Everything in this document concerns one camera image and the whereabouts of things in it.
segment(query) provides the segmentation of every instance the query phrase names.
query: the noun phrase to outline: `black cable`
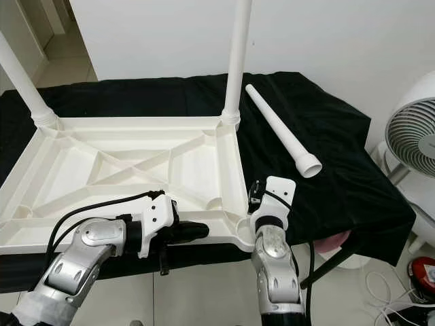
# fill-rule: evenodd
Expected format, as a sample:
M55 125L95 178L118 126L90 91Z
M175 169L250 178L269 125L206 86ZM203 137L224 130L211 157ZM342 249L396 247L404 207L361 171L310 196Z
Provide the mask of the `black cable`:
M290 211L292 211L292 207L281 197L275 195L274 193L268 191L268 190L264 190L265 194L268 194L270 197L273 197L274 199L278 200L280 203L282 203L282 205L284 205L285 207L287 207L288 209L290 209Z
M314 243L313 241L309 242L310 246L310 269L308 273L309 279L311 279L311 275L314 272ZM307 319L307 326L312 326L311 324L311 292L313 289L313 283L310 282L307 287L307 305L305 306L305 317Z
M74 223L74 224L71 225L68 229L66 229L66 230L65 230L65 231L64 231L64 232L59 236L59 239L57 239L57 241L54 243L54 245L53 245L53 252L55 252L57 246L60 244L60 242L63 240L63 238L67 236L67 234L68 234L69 232L71 232L72 230L74 230L77 226L79 226L79 225L82 224L83 222L88 221L89 219L94 219L94 218L95 218L95 217L87 217L87 218L85 218L85 219L81 219L80 221ZM39 279L40 279L40 278L38 278L38 279L36 280L36 282L31 286L31 288L29 289L29 291L32 291L32 290L34 290L34 289L36 288L37 284L39 283Z
M151 195L151 196L153 196L155 198L159 194L164 194L164 191L160 190L159 192L143 192L142 194L137 194L137 195L126 197L126 198L115 199L115 200L108 200L107 202L100 202L98 204L92 204L92 205L88 205L88 206L85 206L85 207L80 207L79 209L75 209L74 211L71 211L71 212L67 213L61 219L59 219L59 221L56 223L56 225L54 226L54 228L52 230L52 233L50 235L50 239L49 239L48 245L47 245L46 260L45 260L43 271L48 268L48 266L50 265L50 263L52 261L52 256L54 254L53 242L54 242L54 239L56 238L57 231L59 230L59 228L63 224L63 222L65 222L71 216L73 216L75 214L78 214L78 213L81 213L81 212L84 212L84 211L89 211L90 209L97 209L99 207L120 204L122 202L129 202L131 200L136 200L136 199L139 199L139 198L142 198L142 197L145 197L145 196L150 196Z
M87 217L85 219L81 219L80 221L74 223L73 225L71 225L69 228L67 228L60 236L59 238L56 240L56 242L53 245L53 252L56 251L57 246L60 244L60 242L63 240L64 237L66 237L68 235L69 232L71 232L72 230L74 230L77 226L79 226L80 224L82 224L85 221L88 221L89 219L95 219L96 217ZM107 221L115 221L114 219L105 219Z
M294 271L296 272L296 276L299 277L299 265L298 265L298 261L296 260L296 257L293 253L293 249L290 247L290 251L292 252L292 261L294 264Z

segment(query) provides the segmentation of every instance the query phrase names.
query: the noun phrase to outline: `table leg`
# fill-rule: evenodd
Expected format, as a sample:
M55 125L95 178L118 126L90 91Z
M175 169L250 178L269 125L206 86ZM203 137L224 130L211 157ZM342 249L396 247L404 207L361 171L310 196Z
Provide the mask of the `table leg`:
M364 243L360 240L350 241L349 244L347 244L344 248L342 248L338 253L333 255L330 259L328 259L320 267L318 267L318 269L316 269L312 273L311 277L309 276L306 279L304 279L301 282L300 287L302 289L306 289L310 283L314 283L323 275L333 270L339 264L343 263L347 258L352 256L363 245Z

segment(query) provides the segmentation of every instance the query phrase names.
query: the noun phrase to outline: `black cloth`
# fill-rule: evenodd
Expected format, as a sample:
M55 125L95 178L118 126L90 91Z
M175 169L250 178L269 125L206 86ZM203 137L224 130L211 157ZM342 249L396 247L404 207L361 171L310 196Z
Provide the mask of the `black cloth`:
M324 92L299 73L252 75L253 84L277 115L323 164L304 179L255 104L243 91L237 133L247 189L269 175L295 180L287 241L298 244L352 230L364 246L357 252L396 265L415 214L364 150L370 118ZM80 83L39 90L60 117L219 115L226 75ZM1 181L4 181L35 127L16 91L0 97ZM0 290L30 285L42 255L0 257ZM169 249L171 268L247 259L231 244ZM101 277L158 270L158 258L110 259Z

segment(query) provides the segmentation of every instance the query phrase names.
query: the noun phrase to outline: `white wall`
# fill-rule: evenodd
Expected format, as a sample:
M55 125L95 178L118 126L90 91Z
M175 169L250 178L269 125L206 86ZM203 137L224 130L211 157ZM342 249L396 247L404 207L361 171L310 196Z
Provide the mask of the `white wall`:
M27 20L35 32L41 47L45 47L53 36L53 30L48 21L46 11L40 0L20 0Z
M65 32L67 32L72 23L67 8L65 7L63 0L53 0L53 3L56 7L56 11L59 15L60 21L62 22L63 28L65 29Z
M47 59L33 30L27 24L24 10L18 0L0 1L0 31L5 35L24 70L36 81L47 65ZM0 67L0 94L14 88Z
M223 73L235 0L71 0L98 79ZM435 69L433 0L254 0L245 70L300 71L383 138L403 92Z

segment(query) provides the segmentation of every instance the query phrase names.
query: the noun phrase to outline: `white plastic tube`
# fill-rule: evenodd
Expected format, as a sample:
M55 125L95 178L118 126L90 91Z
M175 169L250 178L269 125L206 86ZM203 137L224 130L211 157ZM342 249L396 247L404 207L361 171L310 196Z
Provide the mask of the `white plastic tube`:
M251 84L246 85L245 89L266 121L272 127L273 131L275 131L279 140L293 157L300 175L304 178L311 178L319 173L321 170L320 161L302 146L296 136L287 128L281 119L279 119L278 115Z
M39 95L2 32L0 32L0 64L31 111L35 125L56 128L57 115Z
M226 83L225 105L221 116L224 124L234 124L238 126L240 123L239 102L243 68L245 66L251 5L252 0L237 0L234 28L232 31L228 80Z

